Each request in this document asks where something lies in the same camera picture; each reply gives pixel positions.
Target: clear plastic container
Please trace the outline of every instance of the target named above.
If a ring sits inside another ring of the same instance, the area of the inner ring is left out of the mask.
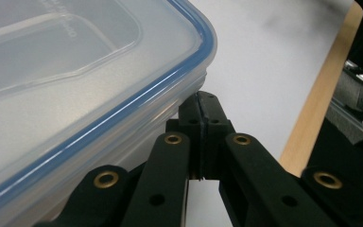
[[[0,0],[0,226],[48,216],[96,166],[139,164],[215,52],[183,0]]]

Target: container lid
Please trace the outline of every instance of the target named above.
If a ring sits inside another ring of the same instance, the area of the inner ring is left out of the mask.
[[[0,0],[0,207],[149,112],[215,42],[183,0]]]

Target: white tabletop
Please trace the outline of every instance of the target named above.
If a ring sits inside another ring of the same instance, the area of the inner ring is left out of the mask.
[[[217,35],[201,90],[279,158],[353,0],[190,2]],[[187,226],[232,226],[217,186],[190,182]]]

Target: brass insert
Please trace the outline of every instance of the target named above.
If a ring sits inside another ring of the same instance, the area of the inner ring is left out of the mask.
[[[178,135],[172,134],[172,135],[168,135],[164,138],[164,141],[167,144],[171,144],[171,145],[177,145],[179,143],[182,142],[182,138]]]
[[[97,188],[112,187],[119,181],[119,175],[113,171],[104,171],[99,173],[94,179],[94,185]]]
[[[246,135],[236,135],[233,138],[233,141],[239,145],[248,145],[249,143],[251,143],[250,138]]]
[[[316,172],[314,173],[314,179],[320,185],[330,189],[340,189],[343,186],[341,180],[328,172]]]

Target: table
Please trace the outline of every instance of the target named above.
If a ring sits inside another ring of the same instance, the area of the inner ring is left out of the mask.
[[[362,18],[351,0],[191,0],[215,28],[218,50],[203,91],[236,131],[256,137],[300,175]],[[187,226],[232,226],[217,182],[190,181]]]

